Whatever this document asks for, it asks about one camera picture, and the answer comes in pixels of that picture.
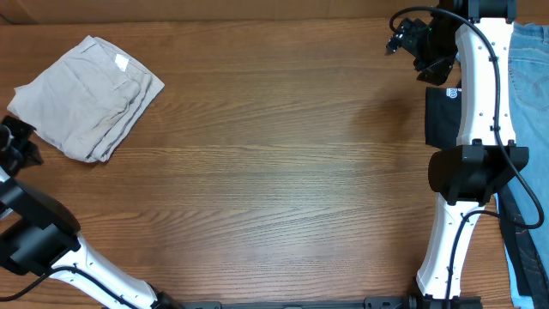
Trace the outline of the beige khaki shorts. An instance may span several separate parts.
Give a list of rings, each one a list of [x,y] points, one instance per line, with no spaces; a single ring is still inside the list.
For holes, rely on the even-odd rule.
[[[164,87],[124,50],[87,36],[16,88],[8,109],[70,159],[107,162]]]

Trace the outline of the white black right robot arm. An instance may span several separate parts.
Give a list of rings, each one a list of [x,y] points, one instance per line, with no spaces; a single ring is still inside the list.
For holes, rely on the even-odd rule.
[[[461,296],[462,267],[475,225],[494,193],[528,164],[510,120],[508,59],[517,16],[514,1],[442,1],[432,19],[391,24],[386,45],[413,55],[419,80],[440,86],[455,62],[462,71],[461,121],[455,146],[430,158],[428,181],[437,194],[435,221],[416,290],[405,308],[480,308]]]

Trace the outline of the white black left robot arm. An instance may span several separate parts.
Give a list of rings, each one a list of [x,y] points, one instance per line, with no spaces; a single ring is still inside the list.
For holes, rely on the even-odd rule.
[[[81,225],[58,200],[16,179],[23,168],[39,166],[38,147],[29,138],[34,127],[6,116],[1,122],[1,216],[17,222],[1,233],[1,266],[18,276],[38,278],[17,300],[51,278],[66,282],[106,308],[178,308],[172,297],[136,279],[94,250]]]

